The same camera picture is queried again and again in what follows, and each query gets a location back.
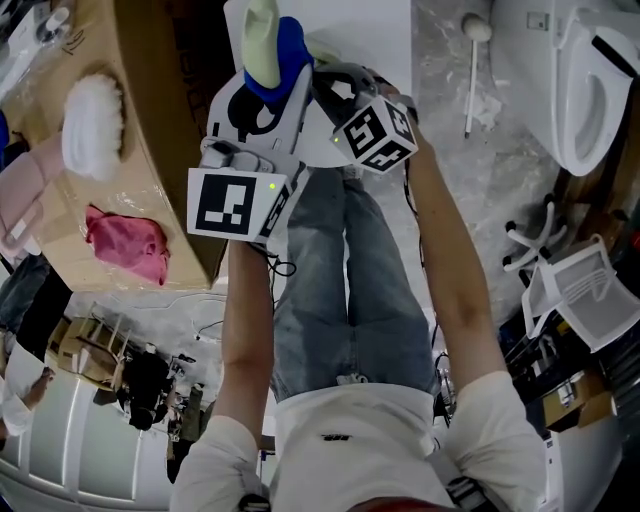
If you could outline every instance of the person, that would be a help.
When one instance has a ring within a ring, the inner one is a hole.
[[[182,414],[182,424],[174,426],[173,424],[177,423],[177,421],[169,423],[169,431],[179,428],[178,440],[173,441],[169,437],[167,443],[167,478],[172,484],[175,483],[180,472],[180,466],[189,454],[191,446],[202,437],[213,412],[215,401],[211,402],[204,412],[200,409],[202,405],[202,390],[202,384],[191,386],[189,402]]]
[[[0,288],[0,450],[30,428],[55,376],[45,354],[70,297],[42,255],[28,255]]]
[[[46,339],[37,345],[31,341],[0,330],[0,451],[10,436],[31,427],[33,410],[55,377],[44,364]]]
[[[297,272],[275,314],[267,261],[229,243],[224,377],[172,511],[470,510],[467,484],[483,510],[538,510],[544,445],[506,371],[478,255],[433,147],[411,122],[419,151],[409,185],[457,390],[444,445],[436,451],[429,326],[383,214],[350,169],[312,169],[288,221]],[[266,489],[256,447],[270,384],[279,460]],[[459,476],[445,478],[436,456]]]
[[[146,432],[160,423],[169,410],[175,381],[169,378],[169,365],[147,344],[142,354],[134,354],[130,362],[120,365],[114,379],[116,399],[130,415],[129,425]]]

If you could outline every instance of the black and white marker cube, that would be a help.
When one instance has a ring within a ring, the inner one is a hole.
[[[359,110],[331,140],[354,165],[377,174],[418,151],[407,114],[382,96]]]
[[[266,243],[291,193],[283,174],[189,169],[187,232]]]

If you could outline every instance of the marble floor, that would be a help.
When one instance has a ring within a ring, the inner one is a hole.
[[[467,12],[488,19],[489,0],[414,0],[413,79],[420,129],[436,149],[444,178],[468,225],[490,287],[496,325],[517,310],[522,285],[505,274],[502,257],[512,249],[504,225],[527,223],[531,211],[551,191],[558,166],[501,102],[490,75],[488,48],[479,53],[478,101],[471,137],[463,137],[469,87],[471,43],[460,30]],[[421,306],[431,300],[418,254],[418,231],[404,198],[403,176],[364,177],[366,188],[381,205],[394,233],[405,268]],[[284,254],[286,234],[280,230],[274,248]],[[225,270],[213,292],[224,294]],[[284,283],[278,280],[276,294]],[[112,320],[117,312],[129,319],[135,341],[158,345],[166,354],[185,352],[197,359],[187,369],[187,382],[204,382],[205,398],[215,397],[220,376],[221,325],[204,329],[210,340],[196,341],[194,331],[222,319],[223,298],[170,292],[76,294],[70,314],[83,314],[91,302]]]

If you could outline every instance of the pink towel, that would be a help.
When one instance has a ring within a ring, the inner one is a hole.
[[[101,261],[162,286],[167,279],[167,237],[157,222],[103,213],[87,206],[87,243]]]

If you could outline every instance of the white fluffy toy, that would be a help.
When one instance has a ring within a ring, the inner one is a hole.
[[[120,165],[122,92],[106,75],[90,75],[69,91],[62,127],[62,157],[70,171],[108,181]]]

